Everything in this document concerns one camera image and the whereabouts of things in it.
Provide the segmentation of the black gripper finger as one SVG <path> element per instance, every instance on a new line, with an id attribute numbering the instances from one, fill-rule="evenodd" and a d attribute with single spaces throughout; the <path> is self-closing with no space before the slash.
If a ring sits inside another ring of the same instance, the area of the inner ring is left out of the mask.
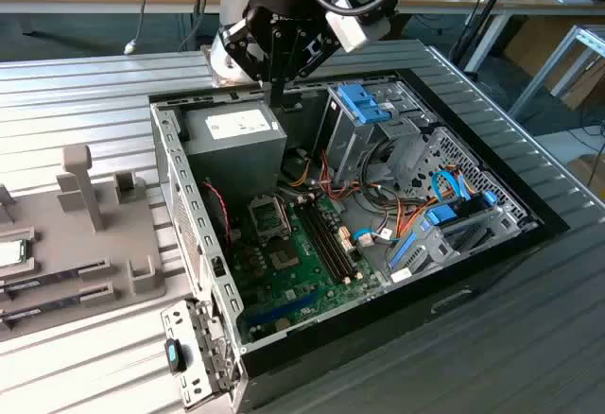
<path id="1" fill-rule="evenodd" d="M 220 41 L 231 60 L 251 81 L 271 84 L 270 36 L 272 26 L 263 17 L 243 18 L 219 30 Z"/>
<path id="2" fill-rule="evenodd" d="M 288 83 L 307 78 L 338 48 L 339 41 L 328 25 L 278 26 L 269 54 L 269 105 L 280 105 Z"/>

